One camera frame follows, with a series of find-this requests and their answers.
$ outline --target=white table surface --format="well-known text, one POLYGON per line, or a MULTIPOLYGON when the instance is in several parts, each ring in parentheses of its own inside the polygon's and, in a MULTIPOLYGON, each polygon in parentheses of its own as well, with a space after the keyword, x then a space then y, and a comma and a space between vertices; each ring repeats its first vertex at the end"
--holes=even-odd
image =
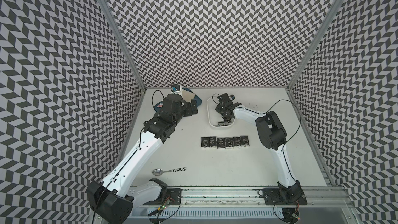
MULTIPOLYGON (((164 96, 170 89, 160 89, 164 96)), ((125 154, 134 146, 144 121, 155 113, 151 106, 151 97, 155 89, 147 89, 133 128, 125 154)), ((280 99, 289 99, 284 88, 213 88, 192 89, 202 99, 198 114, 183 117, 176 131, 150 157, 133 186, 145 184, 155 177, 152 170, 186 167, 185 172, 164 173, 158 178, 169 186, 276 186, 277 172, 270 155, 257 134, 257 128, 246 121, 235 119, 236 123, 228 129, 215 130, 208 122, 206 100, 213 93, 228 93, 236 96, 234 102, 257 111, 267 111, 280 99), (212 149, 201 147, 201 137, 249 136, 249 147, 234 149, 212 149)), ((154 96, 154 103, 162 100, 159 92, 154 96)), ((299 120, 293 106, 281 101, 272 108, 280 118, 289 139, 299 126, 299 120)), ((294 138, 286 144, 291 167, 301 186, 326 186, 325 180, 316 163, 304 132, 300 128, 294 138)))

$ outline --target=chevron pattern wallpaper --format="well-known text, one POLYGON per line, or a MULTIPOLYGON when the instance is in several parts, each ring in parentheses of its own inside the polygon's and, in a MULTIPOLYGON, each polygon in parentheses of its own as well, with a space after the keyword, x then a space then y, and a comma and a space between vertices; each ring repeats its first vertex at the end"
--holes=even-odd
POLYGON ((333 0, 107 0, 147 87, 287 85, 333 0))
POLYGON ((345 0, 293 93, 365 223, 398 223, 398 0, 345 0))
POLYGON ((94 0, 0 0, 0 223, 83 223, 141 92, 94 0))

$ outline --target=metal spoon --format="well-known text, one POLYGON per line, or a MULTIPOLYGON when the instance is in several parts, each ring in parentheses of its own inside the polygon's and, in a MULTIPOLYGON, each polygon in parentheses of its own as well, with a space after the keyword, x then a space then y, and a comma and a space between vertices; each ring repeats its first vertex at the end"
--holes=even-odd
MULTIPOLYGON (((184 168, 178 168, 178 169, 172 169, 172 170, 167 170, 167 171, 165 171, 165 172, 184 172, 184 171, 186 171, 187 170, 187 168, 186 167, 184 167, 184 168)), ((162 169, 154 169, 153 171, 152 171, 152 174, 154 174, 155 176, 160 176, 160 175, 162 175, 164 173, 164 171, 162 170, 162 169)))

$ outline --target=white robotic arm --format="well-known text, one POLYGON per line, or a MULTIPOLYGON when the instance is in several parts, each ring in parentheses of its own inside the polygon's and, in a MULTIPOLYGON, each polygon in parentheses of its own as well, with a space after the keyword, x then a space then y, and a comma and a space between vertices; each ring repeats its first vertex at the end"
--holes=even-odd
POLYGON ((239 118, 257 127, 260 142, 270 150, 278 172, 278 186, 281 200, 285 203, 297 201, 302 195, 300 182, 291 171, 289 157, 286 152, 286 130, 273 111, 258 112, 233 103, 233 95, 224 93, 217 97, 219 104, 216 112, 220 113, 225 122, 231 118, 239 118))

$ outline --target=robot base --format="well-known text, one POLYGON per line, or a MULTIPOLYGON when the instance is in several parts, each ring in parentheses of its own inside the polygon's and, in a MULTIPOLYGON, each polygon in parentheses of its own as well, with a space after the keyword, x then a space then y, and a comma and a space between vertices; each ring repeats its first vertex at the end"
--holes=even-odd
MULTIPOLYGON (((174 199, 174 202, 170 202, 169 205, 179 205, 180 204, 180 202, 181 202, 181 192, 182 192, 182 189, 167 189, 166 196, 171 196, 174 199)), ((160 204, 163 204, 163 202, 165 200, 166 199, 163 199, 161 201, 160 199, 156 199, 154 201, 146 202, 143 205, 160 205, 160 204)))
MULTIPOLYGON (((266 202, 266 205, 296 205, 296 202, 293 203, 286 203, 283 201, 280 193, 279 188, 273 189, 262 189, 263 198, 266 202)), ((298 203, 300 205, 307 205, 307 199, 305 198, 304 192, 301 193, 301 197, 298 199, 298 203)))

